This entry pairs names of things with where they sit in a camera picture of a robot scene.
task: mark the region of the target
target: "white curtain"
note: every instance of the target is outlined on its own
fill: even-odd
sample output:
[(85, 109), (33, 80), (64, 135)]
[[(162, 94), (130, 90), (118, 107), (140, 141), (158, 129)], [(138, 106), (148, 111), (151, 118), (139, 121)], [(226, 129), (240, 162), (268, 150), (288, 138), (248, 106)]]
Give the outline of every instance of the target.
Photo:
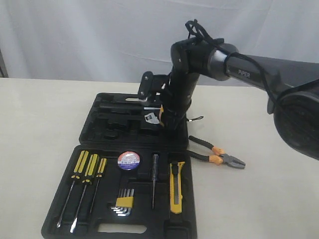
[(241, 53), (318, 62), (318, 16), (317, 0), (0, 0), (0, 49), (10, 77), (139, 82), (170, 71), (194, 18)]

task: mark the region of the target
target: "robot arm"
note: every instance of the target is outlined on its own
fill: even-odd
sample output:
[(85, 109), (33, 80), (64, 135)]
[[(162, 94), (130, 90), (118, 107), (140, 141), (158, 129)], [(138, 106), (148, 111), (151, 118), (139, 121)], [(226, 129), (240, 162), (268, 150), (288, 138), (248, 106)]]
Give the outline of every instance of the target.
[(160, 121), (165, 129), (174, 131), (184, 118), (200, 74), (218, 81), (233, 77), (265, 90), (267, 111), (274, 114), (282, 139), (319, 159), (319, 64), (242, 55), (224, 39), (210, 38), (197, 21), (187, 22), (186, 28), (195, 37), (171, 47), (171, 73), (146, 72), (138, 92), (144, 103), (160, 93)]

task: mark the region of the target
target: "tool case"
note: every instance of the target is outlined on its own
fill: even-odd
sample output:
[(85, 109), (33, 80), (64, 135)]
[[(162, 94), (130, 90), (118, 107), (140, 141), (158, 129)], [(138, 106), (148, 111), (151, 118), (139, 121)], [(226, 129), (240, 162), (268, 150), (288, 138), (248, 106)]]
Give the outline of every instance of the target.
[[(146, 121), (145, 115), (159, 110), (145, 110), (137, 95), (99, 93), (90, 109), (61, 182), (58, 186), (47, 217), (42, 226), (45, 239), (196, 239), (196, 218), (192, 184), (191, 162), (186, 148), (188, 133), (186, 118), (174, 134), (167, 134), (160, 124)], [(150, 107), (160, 108), (157, 97)], [(99, 182), (94, 207), (90, 207), (97, 180), (87, 187), (83, 197), (76, 229), (70, 232), (83, 185), (76, 183), (70, 194), (61, 227), (58, 218), (68, 196), (71, 175), (82, 150), (107, 158), (105, 175)], [(140, 156), (136, 169), (118, 167), (119, 156), (132, 151)], [(152, 209), (152, 155), (159, 155), (158, 181), (155, 190), (155, 207)], [(181, 171), (182, 213), (170, 211), (169, 164), (184, 161)], [(134, 189), (132, 212), (127, 217), (118, 217), (111, 210), (116, 204), (120, 189)], [(112, 228), (120, 225), (115, 232)], [(143, 232), (129, 233), (122, 230), (127, 225), (139, 225)]]

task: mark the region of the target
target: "white table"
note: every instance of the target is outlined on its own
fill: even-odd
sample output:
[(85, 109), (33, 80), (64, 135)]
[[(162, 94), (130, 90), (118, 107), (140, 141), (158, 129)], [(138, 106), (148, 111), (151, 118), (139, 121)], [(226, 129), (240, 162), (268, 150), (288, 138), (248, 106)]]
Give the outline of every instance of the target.
[[(99, 92), (138, 84), (0, 79), (0, 238), (40, 230)], [(245, 170), (192, 160), (199, 239), (319, 238), (319, 162), (290, 149), (266, 113), (266, 93), (197, 86), (189, 134), (223, 147)], [(191, 149), (206, 154), (203, 147)]]

